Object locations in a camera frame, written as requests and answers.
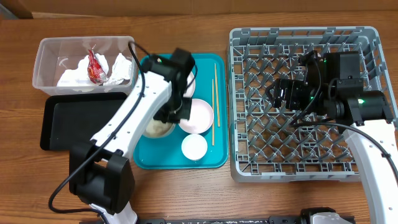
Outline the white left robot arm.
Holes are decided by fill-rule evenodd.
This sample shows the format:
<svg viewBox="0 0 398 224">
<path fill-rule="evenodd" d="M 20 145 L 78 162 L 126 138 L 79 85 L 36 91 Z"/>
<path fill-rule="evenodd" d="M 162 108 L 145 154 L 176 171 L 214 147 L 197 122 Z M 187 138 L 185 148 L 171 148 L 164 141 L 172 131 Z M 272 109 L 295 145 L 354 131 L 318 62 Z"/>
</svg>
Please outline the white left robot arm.
<svg viewBox="0 0 398 224">
<path fill-rule="evenodd" d="M 138 223 L 130 204 L 134 149 L 150 120 L 189 119 L 192 99 L 184 93 L 196 63 L 191 52 L 177 48 L 170 58 L 149 54 L 136 65 L 136 86 L 114 116 L 86 144 L 70 150 L 69 175 L 49 197 L 51 211 L 93 212 L 104 223 Z"/>
</svg>

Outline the white paper cup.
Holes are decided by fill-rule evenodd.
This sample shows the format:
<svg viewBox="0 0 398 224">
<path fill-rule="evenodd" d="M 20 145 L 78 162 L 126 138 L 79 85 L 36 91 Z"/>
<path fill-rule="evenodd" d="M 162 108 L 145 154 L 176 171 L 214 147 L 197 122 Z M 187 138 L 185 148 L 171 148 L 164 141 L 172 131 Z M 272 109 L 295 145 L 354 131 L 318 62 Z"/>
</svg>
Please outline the white paper cup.
<svg viewBox="0 0 398 224">
<path fill-rule="evenodd" d="M 189 134 L 182 141 L 182 153 L 191 161 L 198 161 L 205 156 L 208 143 L 206 139 L 200 134 Z"/>
</svg>

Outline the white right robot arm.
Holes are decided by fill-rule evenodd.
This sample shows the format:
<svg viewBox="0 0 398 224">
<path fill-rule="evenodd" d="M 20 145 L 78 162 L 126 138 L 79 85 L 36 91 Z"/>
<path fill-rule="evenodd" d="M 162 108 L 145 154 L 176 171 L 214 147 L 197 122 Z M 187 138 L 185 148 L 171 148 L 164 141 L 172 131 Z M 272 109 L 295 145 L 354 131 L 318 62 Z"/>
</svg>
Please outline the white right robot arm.
<svg viewBox="0 0 398 224">
<path fill-rule="evenodd" d="M 371 223 L 397 223 L 397 143 L 385 94 L 364 90 L 357 51 L 300 56 L 303 80 L 278 78 L 266 88 L 272 107 L 299 110 L 290 126 L 336 127 L 359 170 Z"/>
</svg>

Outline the red snack wrapper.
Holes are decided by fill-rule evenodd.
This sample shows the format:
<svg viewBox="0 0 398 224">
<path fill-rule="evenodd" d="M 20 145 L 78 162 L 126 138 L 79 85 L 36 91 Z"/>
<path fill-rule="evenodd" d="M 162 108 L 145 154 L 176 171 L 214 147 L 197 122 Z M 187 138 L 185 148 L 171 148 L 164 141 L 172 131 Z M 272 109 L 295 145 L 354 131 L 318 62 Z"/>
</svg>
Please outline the red snack wrapper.
<svg viewBox="0 0 398 224">
<path fill-rule="evenodd" d="M 88 51 L 88 77 L 94 84 L 102 84 L 108 80 L 107 74 L 104 72 L 99 60 L 92 50 Z"/>
</svg>

